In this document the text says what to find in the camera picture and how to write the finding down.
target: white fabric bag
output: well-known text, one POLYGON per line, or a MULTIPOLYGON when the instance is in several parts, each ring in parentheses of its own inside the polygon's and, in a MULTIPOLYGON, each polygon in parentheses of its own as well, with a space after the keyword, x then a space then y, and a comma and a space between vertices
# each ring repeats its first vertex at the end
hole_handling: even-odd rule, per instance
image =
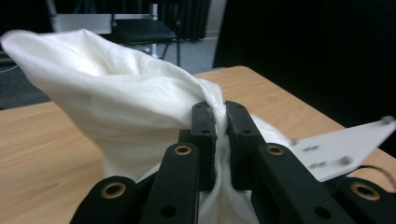
MULTIPOLYGON (((178 131, 191 127, 191 107, 206 101, 219 136, 217 180, 211 192, 201 193, 199 222, 258 222, 248 193, 231 185, 227 119, 217 84, 86 30, 46 35, 12 31, 1 44, 28 79, 103 150, 105 177, 137 181, 155 172, 178 131)), ((287 145, 282 133, 254 120, 267 142, 287 145)))

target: table surface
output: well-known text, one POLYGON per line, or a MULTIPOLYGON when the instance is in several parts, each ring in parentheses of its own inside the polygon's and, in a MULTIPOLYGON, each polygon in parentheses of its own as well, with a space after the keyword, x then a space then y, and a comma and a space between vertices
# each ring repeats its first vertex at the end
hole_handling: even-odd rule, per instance
MULTIPOLYGON (((218 83, 224 100, 244 105, 288 138, 344 129, 246 67, 195 76, 218 83)), ((0 223, 68 223, 103 178, 101 151, 53 102, 1 111, 0 136, 0 223)), ((380 149, 365 164, 396 174, 396 160, 380 149)), ((378 172, 364 169, 355 175, 394 191, 378 172)))

